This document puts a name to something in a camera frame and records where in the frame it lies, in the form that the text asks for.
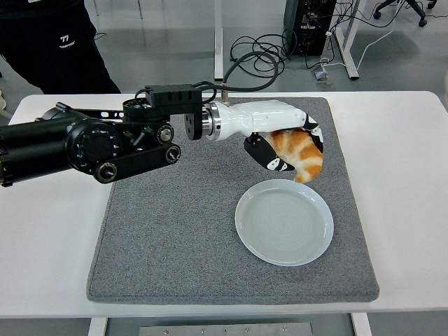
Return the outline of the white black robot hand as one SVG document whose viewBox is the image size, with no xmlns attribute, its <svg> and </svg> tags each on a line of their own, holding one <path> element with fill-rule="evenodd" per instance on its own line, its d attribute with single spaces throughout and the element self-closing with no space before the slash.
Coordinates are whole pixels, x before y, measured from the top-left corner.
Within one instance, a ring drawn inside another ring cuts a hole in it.
<svg viewBox="0 0 448 336">
<path fill-rule="evenodd" d="M 244 149 L 271 171 L 296 171 L 298 181 L 319 174 L 323 164 L 323 135 L 319 124 L 304 111 L 278 100 L 211 105 L 210 140 L 240 133 Z"/>
</svg>

